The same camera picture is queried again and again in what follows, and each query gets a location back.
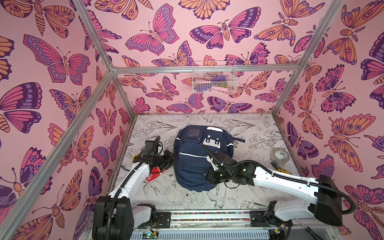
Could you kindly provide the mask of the red thin booklet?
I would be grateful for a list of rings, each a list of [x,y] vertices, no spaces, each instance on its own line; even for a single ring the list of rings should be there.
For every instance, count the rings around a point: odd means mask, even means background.
[[[154,182],[159,177],[161,177],[165,173],[169,172],[171,169],[172,169],[172,167],[169,169],[164,169],[164,170],[160,171],[159,167],[153,168],[153,170],[150,172],[150,174],[146,177],[145,183],[150,184],[150,183]]]

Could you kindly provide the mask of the navy blue student backpack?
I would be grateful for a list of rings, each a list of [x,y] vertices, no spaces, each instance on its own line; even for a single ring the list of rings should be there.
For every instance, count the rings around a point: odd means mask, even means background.
[[[234,155],[234,142],[245,140],[234,138],[227,131],[209,126],[190,125],[180,130],[174,142],[174,171],[178,184],[195,192],[209,192],[216,187],[209,183],[206,174],[213,170],[207,160],[208,152],[203,146],[214,153]]]

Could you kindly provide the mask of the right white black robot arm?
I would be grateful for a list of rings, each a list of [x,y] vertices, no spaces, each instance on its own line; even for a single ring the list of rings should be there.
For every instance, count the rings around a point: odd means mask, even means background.
[[[356,204],[352,198],[339,191],[327,176],[304,178],[270,170],[251,160],[234,161],[223,153],[209,153],[207,161],[212,165],[206,178],[214,185],[233,182],[275,189],[296,197],[288,202],[271,201],[264,216],[271,225],[294,219],[317,219],[335,227],[343,224],[343,215],[352,214]]]

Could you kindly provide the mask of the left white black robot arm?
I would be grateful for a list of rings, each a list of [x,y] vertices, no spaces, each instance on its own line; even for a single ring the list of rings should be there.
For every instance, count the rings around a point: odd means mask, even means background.
[[[159,168],[162,172],[173,165],[172,153],[159,149],[163,146],[160,139],[157,136],[155,140],[147,141],[145,150],[134,159],[123,181],[108,195],[96,201],[93,240],[129,240],[137,227],[154,221],[154,206],[143,204],[133,209],[131,200],[153,169]]]

